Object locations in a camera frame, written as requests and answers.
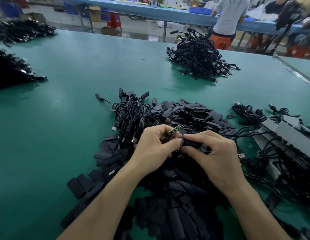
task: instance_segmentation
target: blue table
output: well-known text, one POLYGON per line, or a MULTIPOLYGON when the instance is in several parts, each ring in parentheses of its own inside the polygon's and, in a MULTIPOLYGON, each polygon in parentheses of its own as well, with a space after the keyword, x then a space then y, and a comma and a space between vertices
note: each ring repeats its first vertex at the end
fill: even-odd
MULTIPOLYGON (((214 26, 217 22, 218 17, 212 17, 203 14, 190 13, 188 10, 174 9, 174 8, 154 8, 148 5, 138 5, 134 3, 124 2, 124 1, 112 1, 112 0, 66 0, 73 5, 79 4, 89 4, 94 6, 99 6, 103 8, 108 8, 113 11, 137 15, 153 20, 164 21, 164 34, 163 42, 165 42, 166 36, 166 23, 185 23, 185 24, 196 24, 205 26, 214 26)), ((298 30, 301 25, 293 25, 292 32, 298 30)), ((265 33, 270 34, 275 30, 275 23, 270 21, 244 21, 242 24, 237 26, 237 30, 243 30, 252 33, 265 33)))

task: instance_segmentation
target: dark pants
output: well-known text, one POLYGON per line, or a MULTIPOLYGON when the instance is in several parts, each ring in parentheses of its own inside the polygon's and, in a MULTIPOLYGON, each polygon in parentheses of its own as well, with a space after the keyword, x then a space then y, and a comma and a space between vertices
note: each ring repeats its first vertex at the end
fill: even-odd
POLYGON ((213 34, 213 35, 216 35, 216 36, 220 36, 220 37, 230 38, 230 42, 231 42, 231 43, 233 42, 233 40, 234 40, 234 38, 235 38, 235 36, 236 36, 236 32, 235 32, 233 35, 223 35, 223 34, 221 35, 221 34, 218 34, 218 33, 216 33, 216 32, 213 30, 213 27, 211 27, 211 29, 209 30, 207 36, 210 38, 212 34, 213 34))

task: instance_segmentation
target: floor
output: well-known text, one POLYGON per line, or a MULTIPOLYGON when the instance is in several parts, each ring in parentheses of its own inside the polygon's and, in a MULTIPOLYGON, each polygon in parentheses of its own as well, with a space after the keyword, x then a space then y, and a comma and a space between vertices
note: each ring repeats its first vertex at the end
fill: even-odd
MULTIPOLYGON (((65 29, 79 32, 83 31, 78 15, 70 15, 67 14, 66 12, 56 12, 52 7, 38 6, 38 5, 32 5, 28 9, 25 8, 23 9, 23 12, 42 13, 45 16, 48 24, 55 26, 58 29, 65 29)), ((89 26, 89 20, 87 18, 83 18, 83 22, 85 26, 89 26)), ((121 25, 122 25, 122 31, 118 30, 118 36, 133 39, 150 40, 155 42, 162 42, 163 40, 164 28, 162 26, 159 27, 155 20, 137 20, 135 18, 130 19, 129 17, 121 16, 121 25)), ((102 20, 102 22, 93 22, 95 33, 101 33, 101 28, 104 26, 106 26, 105 20, 102 20)), ((196 29, 198 32, 203 33, 201 27, 195 25, 192 25, 191 27, 196 29)), ((177 23, 168 23, 165 42, 173 44, 177 34, 171 35, 170 32, 175 30, 183 31, 183 29, 185 29, 185 25, 177 23)), ((239 40, 235 39, 229 50, 235 50, 234 48, 237 46, 238 42, 239 40)), ((245 45, 246 40, 243 40, 239 48, 239 51, 253 52, 245 48, 245 45)), ((279 46, 277 48, 278 54, 283 55, 285 52, 286 52, 285 47, 279 46)))

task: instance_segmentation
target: red plastic stool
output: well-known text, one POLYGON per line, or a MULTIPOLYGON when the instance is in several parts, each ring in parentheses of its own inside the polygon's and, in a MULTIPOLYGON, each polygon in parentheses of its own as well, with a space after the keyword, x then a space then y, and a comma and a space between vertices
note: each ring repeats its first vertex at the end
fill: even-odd
POLYGON ((310 60, 310 49, 301 47, 298 44, 295 44, 289 49, 287 49, 287 52, 285 54, 285 56, 295 57, 295 58, 304 58, 305 55, 308 55, 306 59, 310 60))
POLYGON ((227 49, 230 46, 230 38, 226 38, 226 37, 220 37, 220 36, 216 36, 216 35, 211 35, 209 38, 210 41, 214 41, 214 47, 215 49, 227 49))
POLYGON ((117 14, 107 14, 106 15, 106 26, 107 27, 112 27, 112 28, 117 28, 120 27, 122 30, 122 25, 121 25, 121 19, 120 16, 117 14))

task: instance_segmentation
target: white shirt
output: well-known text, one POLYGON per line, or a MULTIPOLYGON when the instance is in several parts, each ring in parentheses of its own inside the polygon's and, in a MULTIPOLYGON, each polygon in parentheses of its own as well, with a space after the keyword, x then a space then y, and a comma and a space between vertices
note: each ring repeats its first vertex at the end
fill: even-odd
POLYGON ((220 0, 214 8, 221 11, 213 30, 222 35, 233 35, 236 31, 237 21, 246 15, 251 0, 220 0))

